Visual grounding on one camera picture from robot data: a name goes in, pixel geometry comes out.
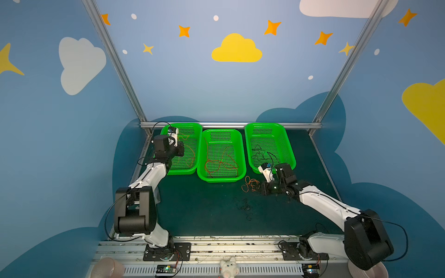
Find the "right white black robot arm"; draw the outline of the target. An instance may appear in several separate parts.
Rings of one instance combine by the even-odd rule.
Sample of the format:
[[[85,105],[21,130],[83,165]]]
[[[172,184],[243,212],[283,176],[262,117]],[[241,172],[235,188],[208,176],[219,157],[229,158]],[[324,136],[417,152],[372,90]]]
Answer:
[[[287,163],[276,166],[263,163],[258,171],[265,178],[260,189],[266,195],[285,193],[324,215],[342,230],[340,235],[309,232],[300,236],[295,246],[282,243],[279,248],[284,254],[295,254],[303,260],[331,254],[347,258],[359,269],[368,271],[394,253],[384,222],[373,210],[351,207],[316,186],[298,180]]]

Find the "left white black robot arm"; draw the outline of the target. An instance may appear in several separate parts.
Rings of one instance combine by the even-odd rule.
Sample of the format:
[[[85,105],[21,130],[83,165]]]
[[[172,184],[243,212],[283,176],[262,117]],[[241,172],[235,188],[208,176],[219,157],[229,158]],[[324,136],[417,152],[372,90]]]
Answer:
[[[174,134],[157,135],[153,139],[154,156],[145,171],[131,185],[117,189],[114,209],[114,231],[120,235],[142,239],[152,249],[173,249],[170,233],[158,224],[155,191],[167,176],[172,160],[184,156],[184,144]]]

